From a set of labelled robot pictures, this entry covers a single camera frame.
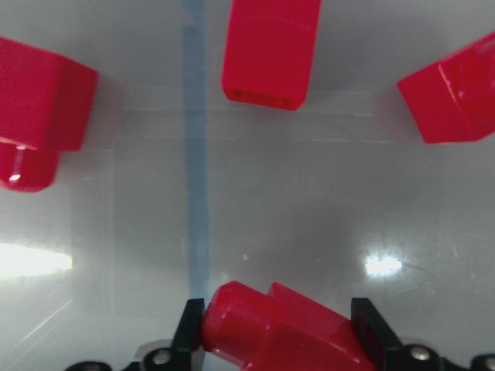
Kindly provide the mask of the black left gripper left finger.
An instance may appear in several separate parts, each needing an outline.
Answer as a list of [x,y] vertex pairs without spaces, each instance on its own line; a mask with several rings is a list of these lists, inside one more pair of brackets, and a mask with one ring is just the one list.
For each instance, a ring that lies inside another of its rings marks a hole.
[[199,371],[203,369],[205,350],[201,331],[205,304],[202,298],[186,302],[171,345],[171,370]]

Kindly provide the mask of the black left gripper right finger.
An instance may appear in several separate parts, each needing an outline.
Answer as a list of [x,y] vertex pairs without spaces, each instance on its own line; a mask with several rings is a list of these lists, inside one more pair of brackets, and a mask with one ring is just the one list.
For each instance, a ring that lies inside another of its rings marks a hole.
[[351,324],[376,370],[398,370],[402,342],[369,298],[351,300]]

